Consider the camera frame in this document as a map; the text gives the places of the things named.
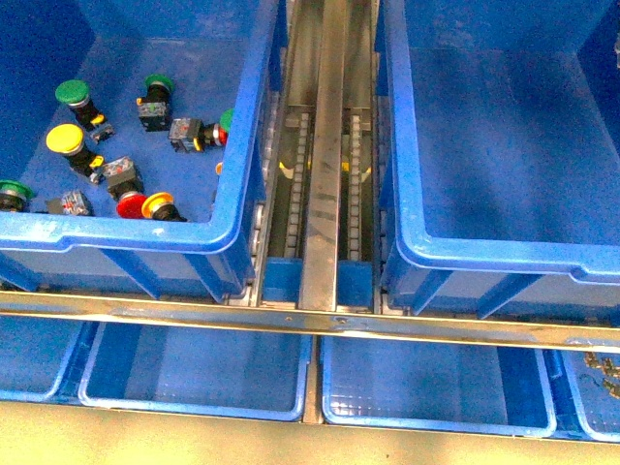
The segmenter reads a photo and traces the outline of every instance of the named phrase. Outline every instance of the small metal part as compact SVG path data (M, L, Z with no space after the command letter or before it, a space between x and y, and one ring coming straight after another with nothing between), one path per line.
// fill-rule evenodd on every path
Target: small metal part
M92 204L79 190L69 191L59 199L46 201L47 212L52 215L93 216Z
M172 81L163 75L146 78L146 96L136 100L138 118L147 133L171 128Z
M590 368L594 368L596 370L603 369L603 366L599 362L599 358L594 352L586 352L584 355L584 361Z
M620 366L616 366L613 363L613 360L611 360L611 358L604 358L603 359L603 373L606 376L611 376L613 378L620 378Z
M620 32L616 37L616 43L613 46L613 50L616 52L616 66L620 69Z
M610 380L603 380L603 387L609 391L611 397L620 399L620 385L616 385Z
M128 192L144 191L138 167L129 157L122 157L103 165L103 175L108 181L109 194L117 202Z
M203 152L204 125L197 118L176 118L170 125L168 139L175 152Z
M109 123L104 123L101 126L98 126L94 131L88 133L88 136L95 141L95 143L99 143L103 140L108 140L114 134L114 128Z

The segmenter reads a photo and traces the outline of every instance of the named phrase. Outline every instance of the metal rail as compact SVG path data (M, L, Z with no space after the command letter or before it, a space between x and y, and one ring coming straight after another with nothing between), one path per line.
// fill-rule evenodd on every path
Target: metal rail
M0 314L620 354L620 328L0 292Z

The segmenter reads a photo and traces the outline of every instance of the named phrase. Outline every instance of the bin floor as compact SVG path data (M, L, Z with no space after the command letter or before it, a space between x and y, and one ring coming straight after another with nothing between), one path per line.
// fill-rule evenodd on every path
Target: bin floor
M614 440L620 440L620 400L609 395L603 386L605 376L601 369L590 368L585 364L582 352L565 353L571 359L576 388L583 405L583 418L588 425L599 433L611 434ZM610 358L614 366L620 366L620 356L597 353L599 360ZM617 379L608 378L614 383Z
M620 245L618 153L576 55L410 52L429 234Z
M509 424L495 348L363 340L334 352L332 373L338 416Z
M295 405L298 336L156 326L106 331L87 390L94 404L122 405L114 395L124 384L122 399L136 401L135 408L158 402L287 412ZM127 377L113 378L127 362Z
M51 392L81 327L82 322L0 318L0 390Z
M173 117L217 122L223 111L234 106L245 48L245 41L97 39L77 78L88 82L95 105L106 114L116 135L98 145L88 140L88 146L107 161L130 156L141 172L145 194L168 191L183 216L192 222L208 222L218 183L215 166L222 161L223 149L175 153L168 132L142 129L136 98L146 94L146 76L163 73L175 83ZM48 128L67 122L75 123L75 119L61 106ZM93 203L96 216L117 217L107 184L92 186L73 173L63 157L47 150L46 135L20 178L37 192L31 211L46 210L45 200L80 189Z

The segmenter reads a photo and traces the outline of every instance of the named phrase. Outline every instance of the yellow marking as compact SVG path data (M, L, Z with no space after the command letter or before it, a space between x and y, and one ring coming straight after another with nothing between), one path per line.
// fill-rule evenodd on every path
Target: yellow marking
M103 116L102 114L98 114L95 119L93 119L90 124L101 124L104 121L106 121L106 117Z

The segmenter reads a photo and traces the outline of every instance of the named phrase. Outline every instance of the empty blue bin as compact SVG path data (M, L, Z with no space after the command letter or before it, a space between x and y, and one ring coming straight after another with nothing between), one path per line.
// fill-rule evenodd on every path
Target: empty blue bin
M0 280L26 291L92 289L160 295L239 295L254 275L249 234L264 199L262 147L269 93L281 87L285 0L9 0L0 6L0 179L36 193L29 213L0 212ZM173 117L217 122L234 108L226 149L175 153L168 132L146 133L136 98L144 79L175 84ZM57 124L75 123L54 90L88 82L116 130L86 144L112 161L130 156L145 193L174 195L190 223L123 220L106 185L92 185L46 147ZM215 168L223 162L221 176ZM37 214L80 189L96 217Z
M617 354L596 354L620 367ZM585 354L549 351L546 354L553 398L558 415L558 432L563 437L620 442L620 399L610 395L604 379L620 385L620 377L605 376L601 368L586 364Z
M93 329L67 320L0 317L0 399L66 403L61 397L79 382L79 350Z
M386 0L391 305L620 309L615 0Z
M311 338L102 325L79 387L90 407L294 421Z
M541 351L345 337L323 341L323 410L334 424L548 437Z

